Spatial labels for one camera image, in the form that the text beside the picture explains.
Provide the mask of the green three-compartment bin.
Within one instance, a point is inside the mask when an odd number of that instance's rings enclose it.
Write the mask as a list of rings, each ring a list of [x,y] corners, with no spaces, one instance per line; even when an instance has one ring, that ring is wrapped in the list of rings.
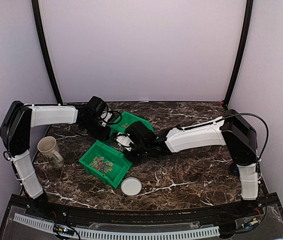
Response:
[[[123,112],[110,126],[109,140],[115,141],[133,123],[140,121],[149,130],[154,131],[151,123],[141,117],[129,112]],[[125,156],[122,150],[117,150],[108,145],[106,141],[96,142],[79,159],[87,174],[91,174],[102,181],[105,185],[117,188],[122,179],[133,165]]]

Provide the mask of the white jar lid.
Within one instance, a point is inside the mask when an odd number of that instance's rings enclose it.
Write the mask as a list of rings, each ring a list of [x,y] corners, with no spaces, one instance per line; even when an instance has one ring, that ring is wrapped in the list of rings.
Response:
[[[120,188],[125,195],[132,197],[141,192],[142,183],[135,177],[128,177],[122,181]]]

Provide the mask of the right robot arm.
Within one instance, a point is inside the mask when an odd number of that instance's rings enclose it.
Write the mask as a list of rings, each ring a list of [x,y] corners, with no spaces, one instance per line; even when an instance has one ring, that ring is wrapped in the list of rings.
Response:
[[[245,120],[246,113],[233,109],[205,123],[175,126],[154,133],[141,121],[135,121],[116,137],[117,142],[132,156],[152,156],[178,153],[207,146],[226,146],[238,167],[241,198],[236,212],[247,217],[256,209],[261,177],[257,131]]]

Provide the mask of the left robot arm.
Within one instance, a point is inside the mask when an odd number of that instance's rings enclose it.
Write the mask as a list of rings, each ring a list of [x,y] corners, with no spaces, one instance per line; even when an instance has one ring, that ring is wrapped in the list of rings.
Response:
[[[76,124],[96,140],[109,138],[114,113],[106,102],[93,96],[87,103],[78,104],[26,104],[15,100],[10,105],[0,126],[0,137],[17,180],[32,200],[32,209],[41,218],[52,214],[52,206],[35,173],[30,156],[31,129],[38,126]]]

